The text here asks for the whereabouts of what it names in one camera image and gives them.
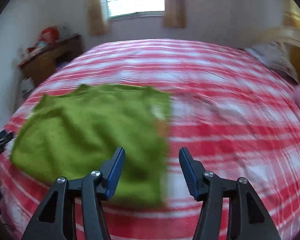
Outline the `green striped knit sweater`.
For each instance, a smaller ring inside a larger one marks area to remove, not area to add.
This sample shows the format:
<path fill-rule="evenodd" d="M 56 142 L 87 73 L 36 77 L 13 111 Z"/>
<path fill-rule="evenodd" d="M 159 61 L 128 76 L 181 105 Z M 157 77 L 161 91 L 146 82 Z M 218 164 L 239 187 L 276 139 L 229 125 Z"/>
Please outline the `green striped knit sweater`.
<path fill-rule="evenodd" d="M 113 202 L 161 206 L 170 114 L 170 96 L 153 87 L 81 85 L 44 95 L 20 129 L 10 161 L 51 184 L 60 176 L 84 177 L 122 147 L 126 160 Z"/>

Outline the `white paper shopping bag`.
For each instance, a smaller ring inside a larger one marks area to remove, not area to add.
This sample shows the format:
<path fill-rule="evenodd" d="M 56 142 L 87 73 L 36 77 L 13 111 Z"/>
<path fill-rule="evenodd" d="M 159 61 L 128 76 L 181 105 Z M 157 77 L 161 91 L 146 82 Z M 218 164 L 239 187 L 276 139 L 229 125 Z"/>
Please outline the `white paper shopping bag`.
<path fill-rule="evenodd" d="M 21 98 L 26 100 L 35 89 L 31 78 L 23 79 L 20 84 Z"/>

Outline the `brown wooden desk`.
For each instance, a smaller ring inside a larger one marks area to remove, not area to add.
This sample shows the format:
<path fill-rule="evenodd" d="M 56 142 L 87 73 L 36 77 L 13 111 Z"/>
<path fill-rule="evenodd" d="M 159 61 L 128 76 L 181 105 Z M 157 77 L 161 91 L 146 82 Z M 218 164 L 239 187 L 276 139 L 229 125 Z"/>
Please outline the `brown wooden desk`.
<path fill-rule="evenodd" d="M 31 56 L 18 65 L 23 78 L 30 78 L 38 87 L 48 77 L 57 72 L 59 63 L 71 62 L 83 53 L 82 36 L 75 34 L 46 46 L 38 54 Z"/>

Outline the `red plaid bed cover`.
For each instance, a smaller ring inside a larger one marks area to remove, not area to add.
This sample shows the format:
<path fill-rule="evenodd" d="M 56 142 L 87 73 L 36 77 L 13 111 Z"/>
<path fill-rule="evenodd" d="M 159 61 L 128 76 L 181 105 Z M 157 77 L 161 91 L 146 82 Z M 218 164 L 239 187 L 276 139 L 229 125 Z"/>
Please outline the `red plaid bed cover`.
<path fill-rule="evenodd" d="M 222 178 L 247 178 L 282 239 L 300 232 L 300 109 L 282 77 L 244 50 L 215 44 L 105 43 L 43 82 L 5 128 L 18 133 L 43 95 L 103 83 L 153 86 L 173 99 L 167 203 L 150 210 L 105 204 L 112 239 L 192 238 L 201 205 L 190 196 L 179 165 L 182 147 Z"/>

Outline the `red gift bag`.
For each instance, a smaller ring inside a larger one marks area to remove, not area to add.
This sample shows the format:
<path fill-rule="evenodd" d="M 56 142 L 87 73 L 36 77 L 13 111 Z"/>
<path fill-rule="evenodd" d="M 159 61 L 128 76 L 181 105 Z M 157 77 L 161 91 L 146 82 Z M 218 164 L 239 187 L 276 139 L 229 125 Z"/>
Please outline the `red gift bag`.
<path fill-rule="evenodd" d="M 59 30 L 56 26 L 51 26 L 44 29 L 40 33 L 40 41 L 45 42 L 46 44 L 53 44 L 56 43 L 57 40 L 60 38 Z"/>

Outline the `left beige curtain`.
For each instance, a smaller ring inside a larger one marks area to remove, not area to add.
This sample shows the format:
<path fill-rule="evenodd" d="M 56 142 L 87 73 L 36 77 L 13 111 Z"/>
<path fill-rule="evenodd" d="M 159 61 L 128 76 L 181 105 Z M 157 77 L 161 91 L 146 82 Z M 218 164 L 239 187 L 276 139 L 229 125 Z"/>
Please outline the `left beige curtain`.
<path fill-rule="evenodd" d="M 110 29 L 107 0 L 87 0 L 87 2 L 90 36 L 106 35 Z"/>

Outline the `beige curtain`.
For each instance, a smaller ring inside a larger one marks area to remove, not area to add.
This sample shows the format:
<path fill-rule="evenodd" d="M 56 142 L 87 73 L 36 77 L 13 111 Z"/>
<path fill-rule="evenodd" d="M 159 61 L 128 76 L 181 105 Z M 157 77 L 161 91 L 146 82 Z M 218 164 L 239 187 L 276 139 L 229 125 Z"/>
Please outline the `beige curtain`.
<path fill-rule="evenodd" d="M 110 29 L 107 0 L 87 0 L 87 2 L 90 36 L 106 35 Z"/>
<path fill-rule="evenodd" d="M 164 28 L 187 27 L 186 0 L 165 0 L 165 11 L 162 17 Z"/>

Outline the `grey patterned pillow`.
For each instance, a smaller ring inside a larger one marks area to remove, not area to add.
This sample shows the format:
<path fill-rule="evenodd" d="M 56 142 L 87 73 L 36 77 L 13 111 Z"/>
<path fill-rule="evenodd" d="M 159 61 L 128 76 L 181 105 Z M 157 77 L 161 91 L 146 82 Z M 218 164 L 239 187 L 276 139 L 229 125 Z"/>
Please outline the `grey patterned pillow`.
<path fill-rule="evenodd" d="M 258 59 L 267 69 L 279 74 L 286 81 L 294 85 L 300 83 L 296 69 L 278 42 L 255 44 L 245 48 L 245 51 Z"/>

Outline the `cream wooden headboard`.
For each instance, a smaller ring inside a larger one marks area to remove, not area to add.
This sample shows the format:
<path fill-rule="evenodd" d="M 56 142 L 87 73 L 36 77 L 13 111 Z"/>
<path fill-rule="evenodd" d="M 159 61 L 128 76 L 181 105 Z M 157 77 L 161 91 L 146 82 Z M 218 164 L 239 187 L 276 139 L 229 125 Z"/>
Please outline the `cream wooden headboard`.
<path fill-rule="evenodd" d="M 291 64 L 295 67 L 300 80 L 300 29 L 295 27 L 275 27 L 263 31 L 254 43 L 278 42 L 288 54 Z"/>

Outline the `right beige curtain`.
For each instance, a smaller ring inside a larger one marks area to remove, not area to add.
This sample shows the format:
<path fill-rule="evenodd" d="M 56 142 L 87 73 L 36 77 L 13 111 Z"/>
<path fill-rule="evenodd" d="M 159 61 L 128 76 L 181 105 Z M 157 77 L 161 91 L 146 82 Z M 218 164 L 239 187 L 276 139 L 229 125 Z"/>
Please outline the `right beige curtain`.
<path fill-rule="evenodd" d="M 162 17 L 164 28 L 187 27 L 186 0 L 165 0 L 165 11 Z"/>

